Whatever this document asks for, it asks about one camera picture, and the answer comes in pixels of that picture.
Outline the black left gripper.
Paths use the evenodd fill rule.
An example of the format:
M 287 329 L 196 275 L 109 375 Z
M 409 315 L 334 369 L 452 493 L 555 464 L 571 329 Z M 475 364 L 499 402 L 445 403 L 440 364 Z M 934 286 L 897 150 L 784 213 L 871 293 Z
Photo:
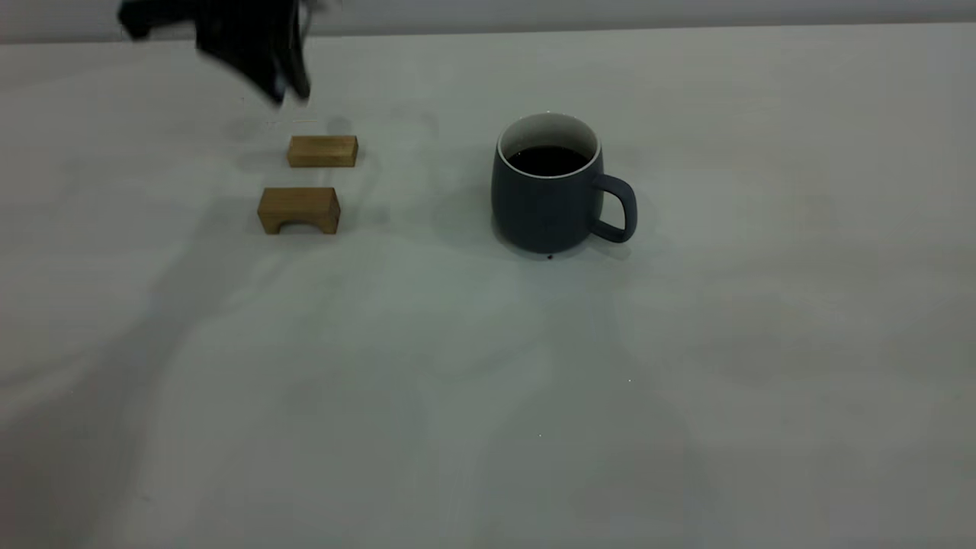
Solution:
M 310 98 L 297 1 L 122 1 L 118 21 L 133 40 L 189 22 L 200 48 L 235 52 L 229 64 L 269 103 L 282 105 L 288 93 Z

